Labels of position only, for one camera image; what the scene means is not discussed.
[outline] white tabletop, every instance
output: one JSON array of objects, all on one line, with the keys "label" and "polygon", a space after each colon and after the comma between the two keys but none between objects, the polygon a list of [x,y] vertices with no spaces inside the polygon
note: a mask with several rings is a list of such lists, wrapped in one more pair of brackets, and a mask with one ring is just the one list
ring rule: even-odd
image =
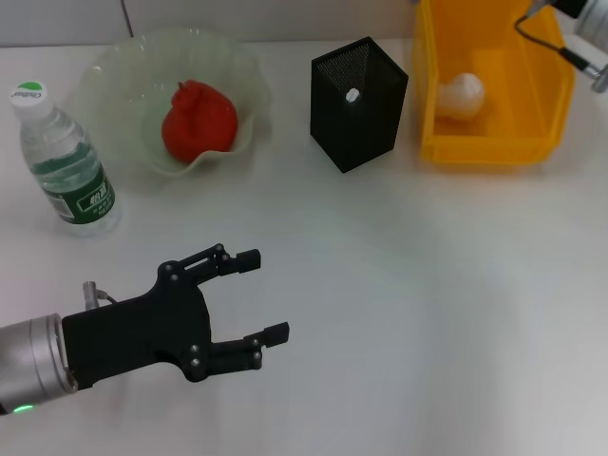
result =
[{"label": "white tabletop", "polygon": [[[380,44],[408,70],[407,42]],[[86,280],[143,294],[222,242],[262,269],[203,286],[214,340],[292,327],[260,371],[157,365],[1,418],[2,454],[606,454],[608,96],[579,80],[562,147],[518,176],[420,166],[408,109],[395,150],[342,175],[308,127],[310,61],[341,45],[252,45],[274,92],[255,150],[180,180],[109,163],[123,219],[86,241],[62,235],[0,104],[0,326],[83,310]],[[0,88],[61,99],[103,50],[2,49]]]}]

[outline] yellow plastic bin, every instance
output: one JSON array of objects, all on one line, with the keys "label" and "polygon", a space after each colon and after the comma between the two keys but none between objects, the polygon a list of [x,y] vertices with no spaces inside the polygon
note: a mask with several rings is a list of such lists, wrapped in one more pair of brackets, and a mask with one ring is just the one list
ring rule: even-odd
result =
[{"label": "yellow plastic bin", "polygon": [[[557,52],[514,30],[529,5],[529,0],[420,0],[412,56],[423,158],[523,165],[547,159],[560,143],[574,69]],[[550,8],[523,28],[563,46]],[[465,72],[484,82],[482,111],[471,122],[435,118],[438,84]]]}]

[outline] plastic bottle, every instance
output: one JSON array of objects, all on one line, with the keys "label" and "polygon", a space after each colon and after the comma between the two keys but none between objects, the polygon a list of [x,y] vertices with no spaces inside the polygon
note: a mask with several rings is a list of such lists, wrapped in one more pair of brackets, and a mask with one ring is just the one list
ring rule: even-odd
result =
[{"label": "plastic bottle", "polygon": [[57,109],[40,82],[27,82],[10,93],[21,121],[21,150],[42,190],[69,232],[96,236],[120,218],[114,189],[87,134]]}]

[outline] black mesh pen holder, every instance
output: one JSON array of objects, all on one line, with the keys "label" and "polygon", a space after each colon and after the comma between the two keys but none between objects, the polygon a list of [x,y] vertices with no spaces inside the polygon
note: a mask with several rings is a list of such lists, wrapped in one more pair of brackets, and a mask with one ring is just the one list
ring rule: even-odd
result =
[{"label": "black mesh pen holder", "polygon": [[392,150],[408,79],[370,37],[313,60],[311,135],[340,171]]}]

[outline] white bottle cap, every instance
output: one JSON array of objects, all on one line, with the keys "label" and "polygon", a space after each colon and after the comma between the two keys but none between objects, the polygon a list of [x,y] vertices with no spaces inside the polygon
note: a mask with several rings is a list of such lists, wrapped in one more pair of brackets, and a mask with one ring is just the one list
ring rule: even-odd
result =
[{"label": "white bottle cap", "polygon": [[10,92],[9,98],[17,119],[22,122],[44,119],[54,107],[47,86],[38,81],[20,84]]}]

